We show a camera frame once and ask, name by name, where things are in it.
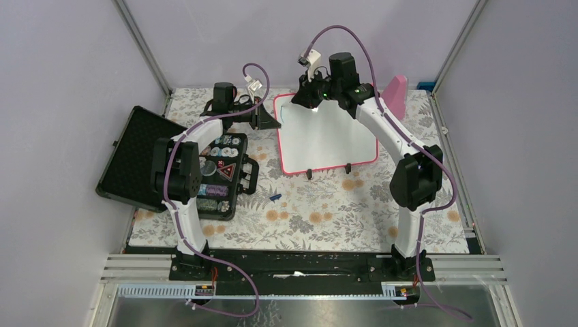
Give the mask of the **open black case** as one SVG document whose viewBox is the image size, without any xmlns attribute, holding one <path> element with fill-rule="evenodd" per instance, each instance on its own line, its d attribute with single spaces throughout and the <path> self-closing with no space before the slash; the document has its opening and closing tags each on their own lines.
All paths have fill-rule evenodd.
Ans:
<svg viewBox="0 0 578 327">
<path fill-rule="evenodd" d="M 153 148 L 159 138 L 185 131 L 151 111 L 136 106 L 100 178 L 96 193 L 111 200 L 147 209 L 166 211 L 151 187 Z M 238 196 L 256 191 L 259 165 L 247 154 L 245 134 L 226 133 L 200 152 L 202 184 L 197 195 L 200 219 L 229 221 L 234 217 Z"/>
</svg>

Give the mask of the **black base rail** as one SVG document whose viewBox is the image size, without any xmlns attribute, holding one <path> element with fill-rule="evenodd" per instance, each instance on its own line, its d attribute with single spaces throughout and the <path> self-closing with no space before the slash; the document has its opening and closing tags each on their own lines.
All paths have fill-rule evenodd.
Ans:
<svg viewBox="0 0 578 327">
<path fill-rule="evenodd" d="M 171 281 L 206 281 L 220 296 L 365 296 L 382 284 L 417 286 L 436 279 L 433 263 L 392 253 L 210 249 L 175 251 Z"/>
</svg>

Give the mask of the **blue marker cap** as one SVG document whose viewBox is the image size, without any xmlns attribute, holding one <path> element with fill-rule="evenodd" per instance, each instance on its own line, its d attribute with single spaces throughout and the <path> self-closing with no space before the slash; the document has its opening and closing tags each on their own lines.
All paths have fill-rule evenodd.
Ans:
<svg viewBox="0 0 578 327">
<path fill-rule="evenodd" d="M 275 194 L 275 195 L 271 196 L 269 199 L 270 199 L 270 201 L 274 202 L 274 201 L 280 199 L 281 197 L 282 197 L 281 194 Z"/>
</svg>

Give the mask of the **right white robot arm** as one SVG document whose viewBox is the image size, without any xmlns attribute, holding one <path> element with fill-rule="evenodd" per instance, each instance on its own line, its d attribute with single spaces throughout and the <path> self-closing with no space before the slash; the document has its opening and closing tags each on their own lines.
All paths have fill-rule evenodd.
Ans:
<svg viewBox="0 0 578 327">
<path fill-rule="evenodd" d="M 421 249 L 423 215 L 433 210 L 442 177 L 449 174 L 443 165 L 442 149 L 427 146 L 411 135 L 386 107 L 376 83 L 361 82 L 351 53 L 332 54 L 326 74 L 318 71 L 320 58 L 320 53 L 312 49 L 300 55 L 298 62 L 306 72 L 299 78 L 292 103 L 312 109 L 324 100 L 336 101 L 376 137 L 394 161 L 389 189 L 399 207 L 399 221 L 389 268 L 394 277 L 407 281 L 425 261 L 425 250 Z"/>
</svg>

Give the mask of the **pink eraser block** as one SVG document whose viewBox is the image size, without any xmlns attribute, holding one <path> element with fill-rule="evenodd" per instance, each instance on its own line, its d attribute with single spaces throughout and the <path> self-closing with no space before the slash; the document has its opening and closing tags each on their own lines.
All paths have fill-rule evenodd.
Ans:
<svg viewBox="0 0 578 327">
<path fill-rule="evenodd" d="M 402 121 L 406 115 L 407 94 L 408 79 L 406 76 L 400 74 L 392 78 L 380 95 L 389 111 L 399 121 Z"/>
</svg>

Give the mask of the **pink framed whiteboard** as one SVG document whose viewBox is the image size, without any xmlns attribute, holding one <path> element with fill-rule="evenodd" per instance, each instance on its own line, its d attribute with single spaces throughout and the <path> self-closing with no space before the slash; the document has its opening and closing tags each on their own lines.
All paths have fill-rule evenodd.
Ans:
<svg viewBox="0 0 578 327">
<path fill-rule="evenodd" d="M 379 156 L 376 137 L 336 101 L 308 109 L 291 102 L 292 93 L 274 98 L 279 156 L 284 174 L 369 164 Z"/>
</svg>

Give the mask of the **floral table mat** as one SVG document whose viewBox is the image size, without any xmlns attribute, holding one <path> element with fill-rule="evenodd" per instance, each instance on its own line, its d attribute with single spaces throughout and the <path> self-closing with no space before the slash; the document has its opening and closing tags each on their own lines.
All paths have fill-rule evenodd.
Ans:
<svg viewBox="0 0 578 327">
<path fill-rule="evenodd" d="M 209 89 L 176 89 L 168 118 L 192 126 Z M 424 143 L 442 145 L 426 91 L 410 90 L 402 123 Z M 211 248 L 387 252 L 398 237 L 398 207 L 389 193 L 395 164 L 379 144 L 375 162 L 306 174 L 282 172 L 275 130 L 245 124 L 233 132 L 249 139 L 247 154 L 259 166 L 255 194 L 242 194 L 230 221 L 202 220 Z M 270 197 L 281 194 L 276 201 Z M 425 215 L 422 249 L 428 253 L 469 253 L 458 203 Z M 138 209 L 125 252 L 154 253 L 174 248 L 177 233 L 170 214 Z"/>
</svg>

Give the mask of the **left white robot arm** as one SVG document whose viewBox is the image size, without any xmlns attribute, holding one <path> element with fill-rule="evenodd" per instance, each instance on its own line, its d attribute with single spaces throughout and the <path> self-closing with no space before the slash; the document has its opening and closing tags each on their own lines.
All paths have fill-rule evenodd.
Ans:
<svg viewBox="0 0 578 327">
<path fill-rule="evenodd" d="M 237 88 L 229 82 L 217 82 L 199 121 L 171 138 L 159 138 L 153 148 L 151 187 L 168 209 L 177 230 L 178 252 L 191 255 L 185 271 L 196 280 L 211 273 L 197 208 L 197 195 L 202 184 L 200 152 L 223 136 L 235 123 L 248 123 L 252 129 L 279 129 L 282 125 L 264 107 L 265 96 L 256 92 L 262 83 L 249 79 L 246 102 L 241 102 Z"/>
</svg>

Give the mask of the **blue corner object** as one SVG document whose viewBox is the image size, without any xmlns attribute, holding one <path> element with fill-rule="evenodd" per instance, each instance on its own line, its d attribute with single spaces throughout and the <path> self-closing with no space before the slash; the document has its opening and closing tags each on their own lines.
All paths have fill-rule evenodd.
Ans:
<svg viewBox="0 0 578 327">
<path fill-rule="evenodd" d="M 436 87 L 436 82 L 419 82 L 416 85 L 417 90 L 432 92 Z"/>
</svg>

